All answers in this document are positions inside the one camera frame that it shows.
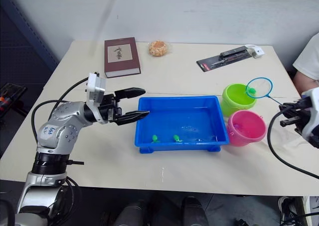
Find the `person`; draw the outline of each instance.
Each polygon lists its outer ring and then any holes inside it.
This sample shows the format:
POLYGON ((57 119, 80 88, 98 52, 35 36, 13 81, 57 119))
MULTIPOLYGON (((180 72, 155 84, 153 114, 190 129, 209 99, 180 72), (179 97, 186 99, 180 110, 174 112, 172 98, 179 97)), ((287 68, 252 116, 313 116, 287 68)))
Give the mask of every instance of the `person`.
POLYGON ((293 66, 297 69, 293 82, 299 94, 319 87, 319 33, 310 39, 293 66))

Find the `pink bucket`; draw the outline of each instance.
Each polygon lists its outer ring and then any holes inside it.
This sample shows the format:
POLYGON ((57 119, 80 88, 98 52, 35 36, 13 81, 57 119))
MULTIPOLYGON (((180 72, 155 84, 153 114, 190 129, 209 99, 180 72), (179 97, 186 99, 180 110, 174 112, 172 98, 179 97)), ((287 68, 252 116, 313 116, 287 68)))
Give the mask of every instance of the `pink bucket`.
POLYGON ((228 119, 229 141, 234 146, 244 146, 261 141, 267 127, 261 116, 247 110, 237 111, 228 119))

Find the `blue plastic tray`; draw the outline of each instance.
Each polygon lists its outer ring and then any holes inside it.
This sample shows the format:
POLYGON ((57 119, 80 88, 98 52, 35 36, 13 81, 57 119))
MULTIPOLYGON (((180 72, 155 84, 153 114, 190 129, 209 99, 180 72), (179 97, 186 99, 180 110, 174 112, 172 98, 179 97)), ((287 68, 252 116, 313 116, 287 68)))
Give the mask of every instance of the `blue plastic tray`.
POLYGON ((140 98, 139 110, 149 110, 136 126, 135 145, 140 153, 159 150, 220 151, 229 143, 216 96, 140 98), (159 143, 152 143, 152 136, 159 143), (178 135, 182 143, 176 143, 178 135))

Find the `green bucket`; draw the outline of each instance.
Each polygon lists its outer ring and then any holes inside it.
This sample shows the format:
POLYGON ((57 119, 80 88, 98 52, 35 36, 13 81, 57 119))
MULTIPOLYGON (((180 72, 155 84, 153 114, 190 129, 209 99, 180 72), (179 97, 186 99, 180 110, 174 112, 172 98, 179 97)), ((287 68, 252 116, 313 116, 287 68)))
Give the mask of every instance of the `green bucket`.
POLYGON ((255 103, 256 99, 247 95, 246 85, 235 83, 224 89, 220 107, 224 116, 230 116, 236 111, 252 108, 255 103))

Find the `book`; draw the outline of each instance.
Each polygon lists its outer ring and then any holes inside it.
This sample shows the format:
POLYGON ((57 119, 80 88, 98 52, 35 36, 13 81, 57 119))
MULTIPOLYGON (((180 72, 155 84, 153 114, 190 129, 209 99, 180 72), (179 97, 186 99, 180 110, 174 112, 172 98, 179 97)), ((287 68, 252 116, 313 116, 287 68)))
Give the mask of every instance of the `book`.
POLYGON ((107 78, 141 73, 134 37, 105 40, 104 47, 104 71, 107 78))

